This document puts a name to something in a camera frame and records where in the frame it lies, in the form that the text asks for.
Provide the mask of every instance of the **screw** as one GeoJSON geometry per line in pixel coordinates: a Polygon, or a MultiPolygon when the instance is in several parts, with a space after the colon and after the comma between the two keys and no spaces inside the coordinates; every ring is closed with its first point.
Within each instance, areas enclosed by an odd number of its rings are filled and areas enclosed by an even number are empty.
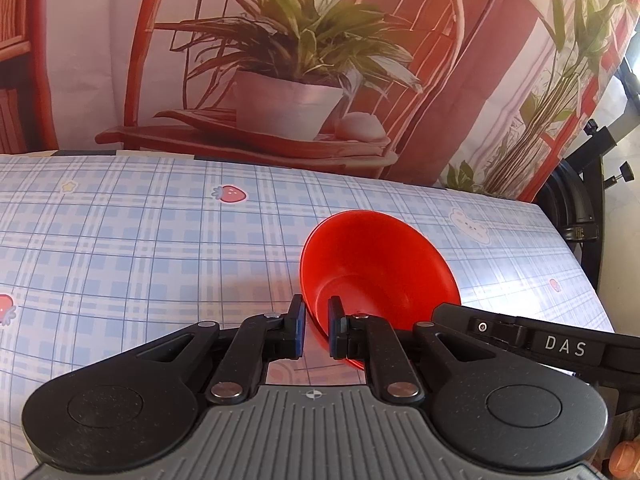
{"type": "Polygon", "coordinates": [[[242,386],[237,383],[217,383],[211,387],[211,395],[217,399],[233,399],[242,394],[242,386]]]}
{"type": "Polygon", "coordinates": [[[402,399],[407,399],[409,397],[416,396],[420,391],[418,386],[413,383],[391,383],[386,387],[386,390],[389,392],[389,395],[393,397],[400,397],[402,399]]]}

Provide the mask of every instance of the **ribbed gray surface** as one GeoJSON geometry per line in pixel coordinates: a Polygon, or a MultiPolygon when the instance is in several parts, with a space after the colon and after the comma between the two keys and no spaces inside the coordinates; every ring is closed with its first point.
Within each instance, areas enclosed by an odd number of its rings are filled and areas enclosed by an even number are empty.
{"type": "MultiPolygon", "coordinates": [[[[41,466],[28,480],[80,480],[41,466]]],[[[262,386],[249,402],[213,408],[163,459],[100,480],[507,480],[459,458],[413,408],[389,406],[367,386],[262,386]],[[318,398],[311,391],[320,392],[318,398]]],[[[600,478],[585,465],[536,476],[600,478]]]]}

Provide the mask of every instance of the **orange object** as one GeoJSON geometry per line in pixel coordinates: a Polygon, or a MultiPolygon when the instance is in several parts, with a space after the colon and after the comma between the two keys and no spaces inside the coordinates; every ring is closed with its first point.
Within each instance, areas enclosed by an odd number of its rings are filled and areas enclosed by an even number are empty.
{"type": "Polygon", "coordinates": [[[616,478],[640,478],[640,442],[620,442],[611,453],[609,471],[616,478]]]}
{"type": "Polygon", "coordinates": [[[331,296],[340,296],[347,314],[385,317],[402,330],[430,320],[441,303],[460,303],[438,250],[411,226],[375,211],[344,211],[321,222],[302,249],[300,285],[325,338],[331,296]]]}

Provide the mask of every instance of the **table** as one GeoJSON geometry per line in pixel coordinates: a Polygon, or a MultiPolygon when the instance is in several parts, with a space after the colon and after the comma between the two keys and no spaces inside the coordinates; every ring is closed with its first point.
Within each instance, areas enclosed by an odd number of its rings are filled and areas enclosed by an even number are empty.
{"type": "MultiPolygon", "coordinates": [[[[198,320],[229,328],[285,312],[310,231],[358,208],[426,236],[467,306],[612,331],[535,205],[164,156],[0,157],[0,479],[34,467],[20,412],[36,387],[198,320]]],[[[303,358],[272,364],[269,380],[363,375],[333,361],[308,323],[303,358]]]]}

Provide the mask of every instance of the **star print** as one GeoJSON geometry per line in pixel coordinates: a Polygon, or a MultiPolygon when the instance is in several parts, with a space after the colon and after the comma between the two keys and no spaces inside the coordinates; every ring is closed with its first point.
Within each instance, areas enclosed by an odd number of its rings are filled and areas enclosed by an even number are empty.
{"type": "Polygon", "coordinates": [[[76,190],[76,187],[78,187],[78,184],[76,184],[73,180],[69,180],[62,185],[60,190],[63,193],[73,193],[76,190]]]}

